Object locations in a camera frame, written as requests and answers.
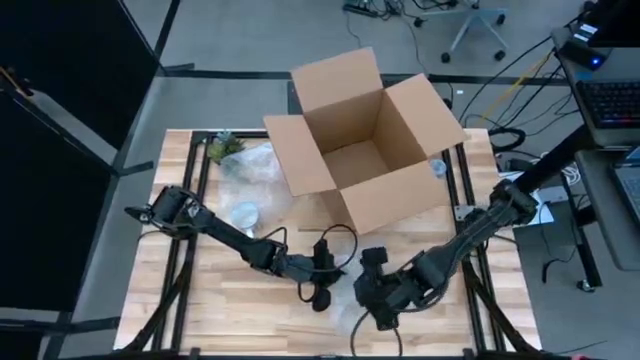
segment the open cardboard box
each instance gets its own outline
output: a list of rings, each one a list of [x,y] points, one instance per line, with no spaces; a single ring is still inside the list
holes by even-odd
[[[264,122],[293,196],[360,234],[448,204],[428,159],[466,135],[423,74],[384,89],[366,48],[291,75],[303,115]]]

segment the wooden table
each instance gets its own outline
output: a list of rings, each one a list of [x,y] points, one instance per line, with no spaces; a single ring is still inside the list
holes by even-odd
[[[488,195],[498,181],[489,138],[484,129],[466,131],[470,140],[464,146],[474,193],[479,204],[486,204]],[[189,130],[167,132],[150,201],[164,186],[182,182],[190,138]],[[264,141],[248,140],[247,144],[253,146]],[[195,166],[194,189],[200,163],[198,160]],[[462,181],[456,166],[454,164],[456,184],[463,201]],[[211,164],[205,204],[213,211],[217,210],[219,179],[217,166]],[[292,211],[281,222],[263,226],[257,235],[266,234],[280,224],[286,225],[289,230],[290,253],[310,255],[321,230],[332,225],[332,222],[320,200],[316,196],[307,196],[296,199]],[[442,244],[453,235],[451,209],[443,206],[365,235],[360,238],[360,247],[385,245],[390,259],[385,269],[393,271],[418,251]],[[501,231],[501,235],[513,238],[510,230]],[[352,240],[348,233],[335,233],[328,240],[334,251],[342,254],[349,252]],[[149,235],[140,241],[115,348],[121,348],[131,341],[158,304],[169,245],[169,239],[162,234]],[[533,346],[539,347],[536,323],[516,246],[493,239],[487,255],[497,302],[523,336]],[[493,342],[489,321],[484,307],[481,307],[484,334],[491,348]],[[165,339],[172,330],[174,311],[170,311],[167,318]],[[191,347],[200,347],[203,354],[350,354],[348,330],[337,329],[331,320],[331,312],[331,308],[323,313],[313,312],[309,304],[298,299],[293,282],[268,277],[250,269],[236,253],[201,235],[181,351],[188,352]],[[362,314],[362,308],[358,308],[357,312],[345,318],[351,319]],[[473,348],[461,271],[451,279],[449,290],[440,304],[422,313],[401,314],[400,324],[405,355],[459,356],[462,348]],[[374,321],[369,317],[358,331],[356,350],[358,355],[396,355],[398,345],[392,332],[376,331]]]

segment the laptop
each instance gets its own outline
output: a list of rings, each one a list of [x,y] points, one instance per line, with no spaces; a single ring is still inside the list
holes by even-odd
[[[640,224],[640,147],[627,152],[612,166],[613,177],[631,216]]]

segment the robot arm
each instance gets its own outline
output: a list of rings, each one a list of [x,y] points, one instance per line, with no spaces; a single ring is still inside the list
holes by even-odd
[[[153,205],[128,207],[127,214],[143,224],[151,224],[174,239],[207,234],[240,254],[242,260],[258,271],[287,277],[298,283],[309,282],[314,274],[314,257],[330,257],[326,249],[314,248],[314,257],[288,255],[287,246],[271,239],[253,239],[220,220],[201,204],[195,194],[178,186],[162,189]]]
[[[421,251],[398,271],[383,274],[384,248],[364,250],[363,274],[354,283],[356,299],[376,321],[378,330],[398,327],[398,314],[426,310],[440,301],[458,263],[500,228],[528,223],[537,201],[509,180],[493,190],[487,210],[474,209],[465,218],[464,231],[442,246]]]

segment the clear plastic bag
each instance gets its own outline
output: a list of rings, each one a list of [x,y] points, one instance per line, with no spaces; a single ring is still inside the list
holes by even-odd
[[[258,208],[258,223],[273,226],[286,216],[293,203],[271,143],[226,156],[220,162],[218,213],[229,220],[239,204]]]

